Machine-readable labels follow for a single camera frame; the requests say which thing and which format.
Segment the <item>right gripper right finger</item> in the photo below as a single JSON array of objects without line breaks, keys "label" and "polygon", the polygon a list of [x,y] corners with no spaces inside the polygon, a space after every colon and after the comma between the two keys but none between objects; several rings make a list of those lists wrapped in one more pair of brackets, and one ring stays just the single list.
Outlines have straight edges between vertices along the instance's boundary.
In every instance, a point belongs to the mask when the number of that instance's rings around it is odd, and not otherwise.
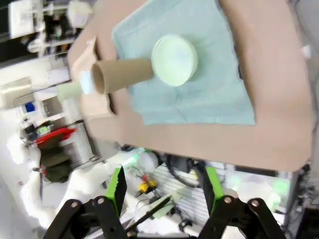
[{"label": "right gripper right finger", "polygon": [[285,234],[261,198],[247,203],[225,195],[215,168],[205,167],[199,177],[209,218],[199,239],[220,239],[227,227],[235,227],[246,239],[284,239]]}]

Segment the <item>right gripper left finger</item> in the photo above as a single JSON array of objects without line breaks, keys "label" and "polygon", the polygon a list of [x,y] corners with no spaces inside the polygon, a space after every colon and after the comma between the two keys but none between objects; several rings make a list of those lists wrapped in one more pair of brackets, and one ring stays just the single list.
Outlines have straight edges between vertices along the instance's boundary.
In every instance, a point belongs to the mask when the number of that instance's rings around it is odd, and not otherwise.
[{"label": "right gripper left finger", "polygon": [[123,167],[116,168],[106,194],[82,203],[67,200],[46,231],[47,239],[83,239],[91,228],[100,227],[105,239],[126,239],[120,213],[127,184]]}]

